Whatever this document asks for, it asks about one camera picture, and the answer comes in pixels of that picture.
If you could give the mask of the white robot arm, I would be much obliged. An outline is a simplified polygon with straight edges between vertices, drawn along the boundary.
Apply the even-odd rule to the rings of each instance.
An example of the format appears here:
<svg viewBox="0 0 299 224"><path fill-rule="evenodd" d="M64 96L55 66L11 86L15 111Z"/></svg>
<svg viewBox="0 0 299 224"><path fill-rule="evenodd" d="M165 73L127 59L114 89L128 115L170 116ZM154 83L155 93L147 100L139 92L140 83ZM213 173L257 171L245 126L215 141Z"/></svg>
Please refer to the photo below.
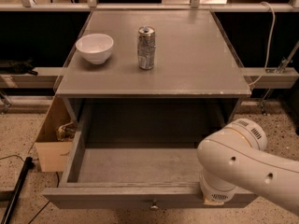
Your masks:
<svg viewBox="0 0 299 224"><path fill-rule="evenodd" d="M263 129L237 119L201 141L197 158L206 203L227 203L237 188L299 215L299 162L266 153Z"/></svg>

